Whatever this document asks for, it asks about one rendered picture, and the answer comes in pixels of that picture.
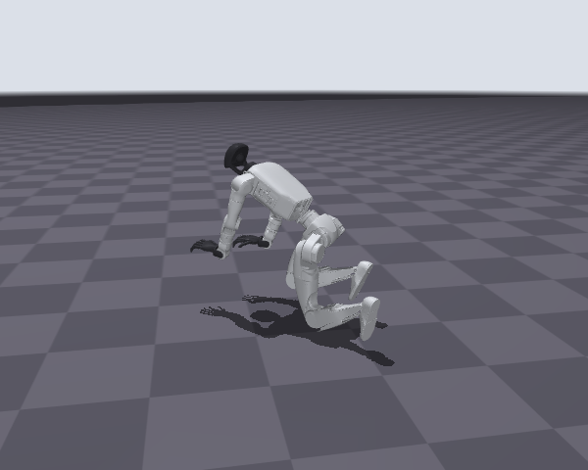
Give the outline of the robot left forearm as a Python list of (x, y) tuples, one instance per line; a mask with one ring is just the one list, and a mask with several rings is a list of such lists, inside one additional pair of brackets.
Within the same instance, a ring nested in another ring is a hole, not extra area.
[(233, 237), (235, 235), (235, 230), (227, 229), (224, 227), (226, 218), (227, 218), (227, 215), (225, 216), (225, 218), (223, 220), (222, 227), (221, 227), (220, 241), (219, 241), (219, 247), (218, 247), (218, 251), (222, 252), (223, 257), (219, 258), (219, 259), (225, 259), (229, 256), (229, 254), (230, 254), (229, 250), (232, 246)]

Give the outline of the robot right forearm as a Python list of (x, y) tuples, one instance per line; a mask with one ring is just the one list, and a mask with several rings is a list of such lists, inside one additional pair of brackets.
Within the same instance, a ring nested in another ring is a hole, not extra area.
[(264, 249), (269, 249), (271, 247), (271, 245), (273, 243), (273, 239), (275, 238), (277, 231), (278, 231), (278, 228), (281, 225), (281, 223), (282, 223), (281, 218), (277, 218), (274, 214), (272, 214), (270, 212), (269, 224), (268, 224), (266, 231), (264, 233), (265, 237), (262, 239), (264, 241), (268, 241), (269, 246), (267, 248), (263, 247)]

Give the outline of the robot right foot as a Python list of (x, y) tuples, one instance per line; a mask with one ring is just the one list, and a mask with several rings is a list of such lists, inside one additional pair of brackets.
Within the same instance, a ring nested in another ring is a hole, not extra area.
[(351, 277), (351, 290), (349, 295), (350, 301), (352, 301), (361, 291), (372, 267), (373, 263), (369, 261), (361, 261), (358, 266), (356, 266), (356, 273)]

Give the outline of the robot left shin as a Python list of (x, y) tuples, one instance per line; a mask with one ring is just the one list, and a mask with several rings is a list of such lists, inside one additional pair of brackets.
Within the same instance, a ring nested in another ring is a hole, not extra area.
[[(305, 314), (307, 324), (319, 331), (342, 325), (360, 315), (362, 303), (353, 305), (332, 304), (322, 309), (309, 310)], [(359, 312), (359, 313), (358, 313)], [(319, 332), (318, 331), (318, 332)]]

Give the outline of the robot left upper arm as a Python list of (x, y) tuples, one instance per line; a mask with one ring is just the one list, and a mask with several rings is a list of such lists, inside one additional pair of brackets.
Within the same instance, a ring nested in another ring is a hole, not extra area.
[(231, 194), (227, 208), (227, 218), (224, 227), (237, 230), (241, 219), (239, 214), (243, 208), (246, 196), (253, 190), (255, 177), (251, 173), (236, 176), (231, 182)]

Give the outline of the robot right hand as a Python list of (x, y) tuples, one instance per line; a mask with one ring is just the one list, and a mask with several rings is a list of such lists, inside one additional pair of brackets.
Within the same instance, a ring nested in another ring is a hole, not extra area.
[(237, 243), (242, 243), (238, 246), (238, 248), (241, 248), (248, 244), (258, 244), (259, 247), (267, 248), (270, 245), (270, 243), (268, 241), (262, 240), (263, 238), (263, 236), (257, 237), (254, 235), (240, 235), (233, 241), (232, 248), (234, 248), (234, 246)]

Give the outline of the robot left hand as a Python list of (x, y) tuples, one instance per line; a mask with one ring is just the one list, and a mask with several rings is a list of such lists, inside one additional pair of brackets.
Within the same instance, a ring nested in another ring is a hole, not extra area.
[(190, 252), (192, 252), (194, 249), (201, 249), (206, 252), (213, 252), (213, 255), (215, 257), (218, 257), (221, 259), (223, 257), (223, 254), (222, 254), (222, 252), (218, 251), (218, 247), (219, 247), (219, 244), (215, 243), (212, 240), (209, 240), (209, 241), (200, 240), (200, 241), (197, 241), (191, 247)]

